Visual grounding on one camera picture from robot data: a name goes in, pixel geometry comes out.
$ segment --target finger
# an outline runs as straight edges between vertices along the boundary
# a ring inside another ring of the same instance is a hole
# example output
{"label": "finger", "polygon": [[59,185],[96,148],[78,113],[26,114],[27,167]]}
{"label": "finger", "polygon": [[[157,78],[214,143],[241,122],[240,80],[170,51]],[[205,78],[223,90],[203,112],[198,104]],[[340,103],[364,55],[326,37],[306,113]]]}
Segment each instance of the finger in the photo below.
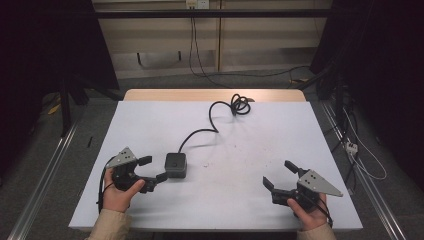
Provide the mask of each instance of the finger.
{"label": "finger", "polygon": [[307,222],[311,218],[294,199],[288,199],[287,204],[293,212],[296,213],[300,220],[302,220],[302,222]]}
{"label": "finger", "polygon": [[105,179],[104,179],[104,181],[105,181],[105,186],[109,186],[110,184],[112,184],[112,183],[113,183],[113,180],[112,180],[112,174],[113,174],[113,168],[108,168],[108,169],[106,169],[106,172],[105,172]]}
{"label": "finger", "polygon": [[142,179],[138,180],[125,192],[125,195],[129,199],[131,199],[143,188],[144,184],[145,184],[144,180]]}
{"label": "finger", "polygon": [[319,194],[319,198],[321,199],[321,201],[319,201],[319,206],[322,207],[323,209],[326,209],[326,204],[327,204],[327,195],[325,195],[324,193],[320,193]]}

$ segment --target metal rail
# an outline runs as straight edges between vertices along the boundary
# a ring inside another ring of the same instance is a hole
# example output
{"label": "metal rail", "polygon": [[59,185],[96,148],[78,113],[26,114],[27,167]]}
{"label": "metal rail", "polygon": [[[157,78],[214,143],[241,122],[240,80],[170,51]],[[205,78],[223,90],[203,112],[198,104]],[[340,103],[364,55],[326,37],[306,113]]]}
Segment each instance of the metal rail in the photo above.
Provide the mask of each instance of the metal rail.
{"label": "metal rail", "polygon": [[66,150],[68,149],[72,138],[75,134],[78,123],[80,122],[84,109],[81,109],[77,115],[74,123],[72,124],[68,133],[60,138],[58,146],[56,147],[53,156],[51,157],[49,164],[47,165],[46,170],[35,187],[34,192],[31,194],[27,204],[24,207],[21,215],[19,216],[15,226],[10,233],[8,240],[23,240],[26,239],[29,230],[32,226],[32,223],[37,216],[37,213],[43,203],[44,197],[47,194],[47,191],[50,187],[50,184],[59,169],[60,163],[62,162],[63,157],[65,156]]}
{"label": "metal rail", "polygon": [[[341,141],[342,133],[340,129],[337,127],[337,122],[334,119],[335,113],[333,108],[331,107],[329,103],[322,102],[321,105],[322,105],[322,108],[324,109],[325,114],[328,117],[330,124],[332,125],[332,127],[334,127],[334,132],[337,138]],[[349,154],[349,161],[351,164],[353,163],[353,160],[354,159],[352,159],[352,155]],[[365,168],[360,158],[358,158],[357,162],[361,164],[362,167]],[[359,180],[364,186],[364,189],[369,199],[371,200],[371,203],[373,204],[381,222],[386,228],[386,231],[389,234],[390,238],[393,240],[408,239],[406,234],[400,227],[400,224],[396,216],[393,214],[389,205],[386,203],[380,191],[378,190],[377,186],[375,185],[373,179],[367,174],[365,174],[363,171],[361,171],[361,169],[358,168],[357,164],[355,164],[354,171],[357,173]]]}

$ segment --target dark curtain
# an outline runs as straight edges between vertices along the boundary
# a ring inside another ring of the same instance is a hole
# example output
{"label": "dark curtain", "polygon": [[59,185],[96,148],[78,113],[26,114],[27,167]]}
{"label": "dark curtain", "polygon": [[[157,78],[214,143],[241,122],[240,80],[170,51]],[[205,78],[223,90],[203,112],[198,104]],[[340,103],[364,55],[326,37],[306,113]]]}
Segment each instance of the dark curtain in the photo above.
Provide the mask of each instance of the dark curtain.
{"label": "dark curtain", "polygon": [[58,92],[64,76],[74,89],[84,87],[74,75],[107,89],[118,83],[97,19],[45,14],[94,12],[90,0],[16,0],[0,11],[3,173],[37,120],[43,96]]}
{"label": "dark curtain", "polygon": [[[422,9],[424,4],[416,0],[374,1],[359,45],[348,56],[342,75],[399,166],[424,189]],[[337,50],[329,49],[329,44],[345,32],[331,24],[314,60],[316,71]]]}

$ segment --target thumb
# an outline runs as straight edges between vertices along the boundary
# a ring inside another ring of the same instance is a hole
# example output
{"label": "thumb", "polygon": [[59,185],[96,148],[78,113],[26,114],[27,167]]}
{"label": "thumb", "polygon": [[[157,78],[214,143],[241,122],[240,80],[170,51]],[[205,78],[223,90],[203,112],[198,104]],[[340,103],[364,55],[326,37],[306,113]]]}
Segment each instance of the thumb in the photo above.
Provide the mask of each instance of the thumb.
{"label": "thumb", "polygon": [[294,199],[288,199],[287,204],[293,210],[293,212],[296,213],[302,222],[306,222],[310,219],[310,216]]}
{"label": "thumb", "polygon": [[131,199],[143,188],[144,184],[145,182],[143,179],[138,180],[125,192],[125,194]]}

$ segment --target human hand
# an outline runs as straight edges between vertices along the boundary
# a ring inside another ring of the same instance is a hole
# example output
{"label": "human hand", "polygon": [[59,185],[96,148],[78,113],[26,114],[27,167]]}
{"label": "human hand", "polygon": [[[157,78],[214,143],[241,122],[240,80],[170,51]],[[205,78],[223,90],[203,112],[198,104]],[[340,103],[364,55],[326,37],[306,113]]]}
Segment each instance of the human hand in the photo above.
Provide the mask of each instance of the human hand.
{"label": "human hand", "polygon": [[141,190],[145,182],[140,179],[124,192],[117,189],[113,184],[112,173],[112,168],[106,169],[104,179],[106,189],[103,192],[103,208],[124,213],[130,206],[132,197]]}
{"label": "human hand", "polygon": [[[322,209],[326,210],[326,195],[320,193],[319,197],[322,201],[319,201],[318,205]],[[327,216],[325,216],[324,213],[322,213],[318,208],[315,208],[311,212],[307,213],[294,199],[291,198],[287,200],[287,204],[302,221],[302,231],[312,230],[327,223]]]}

